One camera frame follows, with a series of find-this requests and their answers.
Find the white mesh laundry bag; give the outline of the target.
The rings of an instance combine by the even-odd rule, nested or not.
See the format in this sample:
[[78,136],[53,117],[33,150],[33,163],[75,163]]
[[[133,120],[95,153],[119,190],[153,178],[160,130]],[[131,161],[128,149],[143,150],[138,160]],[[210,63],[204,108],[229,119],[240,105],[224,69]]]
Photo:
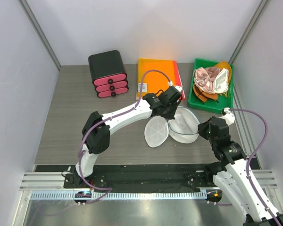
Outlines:
[[162,145],[168,137],[183,144],[190,144],[198,138],[200,121],[188,108],[178,107],[173,120],[155,116],[149,120],[144,129],[144,137],[151,148]]

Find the white bra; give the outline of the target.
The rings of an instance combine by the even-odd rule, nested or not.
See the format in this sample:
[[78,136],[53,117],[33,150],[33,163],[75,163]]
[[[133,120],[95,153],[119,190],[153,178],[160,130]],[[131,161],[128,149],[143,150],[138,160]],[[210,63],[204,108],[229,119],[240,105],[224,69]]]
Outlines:
[[222,94],[228,91],[229,89],[228,78],[229,78],[229,71],[225,68],[222,69],[213,82],[214,94]]

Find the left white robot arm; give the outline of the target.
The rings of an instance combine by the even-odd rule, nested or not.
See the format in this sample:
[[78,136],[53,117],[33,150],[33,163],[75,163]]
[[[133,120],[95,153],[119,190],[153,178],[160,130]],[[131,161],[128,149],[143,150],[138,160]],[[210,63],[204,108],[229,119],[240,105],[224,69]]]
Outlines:
[[159,95],[146,94],[136,103],[111,113],[90,114],[82,129],[82,143],[78,153],[75,183],[81,188],[91,182],[93,167],[100,153],[108,149],[110,136],[121,128],[136,121],[160,116],[168,120],[175,118],[175,112],[183,98],[183,88],[170,86]]

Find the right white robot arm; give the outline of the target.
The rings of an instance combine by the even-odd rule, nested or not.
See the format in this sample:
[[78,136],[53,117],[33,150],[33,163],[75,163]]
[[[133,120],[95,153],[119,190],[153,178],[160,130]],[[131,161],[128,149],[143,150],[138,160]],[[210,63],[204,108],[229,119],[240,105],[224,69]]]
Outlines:
[[283,226],[283,213],[272,204],[250,168],[241,146],[231,140],[233,120],[212,117],[198,125],[198,134],[209,141],[217,162],[205,166],[204,182],[216,185],[241,213],[245,226]]

